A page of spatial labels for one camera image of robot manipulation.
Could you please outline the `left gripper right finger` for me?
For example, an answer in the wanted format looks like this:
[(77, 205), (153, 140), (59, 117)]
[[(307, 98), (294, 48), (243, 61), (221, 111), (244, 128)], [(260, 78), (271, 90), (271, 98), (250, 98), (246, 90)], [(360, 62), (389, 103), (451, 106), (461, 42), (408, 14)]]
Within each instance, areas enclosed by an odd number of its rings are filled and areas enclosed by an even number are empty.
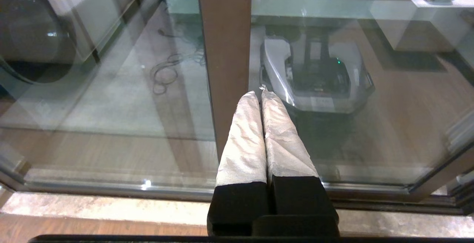
[(281, 99), (262, 91), (262, 117), (270, 194), (277, 215), (323, 216), (339, 223), (335, 210)]

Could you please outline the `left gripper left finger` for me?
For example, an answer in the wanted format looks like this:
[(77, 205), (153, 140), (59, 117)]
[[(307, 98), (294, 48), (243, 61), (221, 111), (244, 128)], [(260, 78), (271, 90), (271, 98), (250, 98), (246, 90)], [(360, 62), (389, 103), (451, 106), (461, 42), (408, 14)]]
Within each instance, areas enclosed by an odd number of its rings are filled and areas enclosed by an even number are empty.
[(209, 236), (250, 236), (253, 223), (268, 215), (267, 157), (259, 100), (240, 98), (222, 152), (207, 214)]

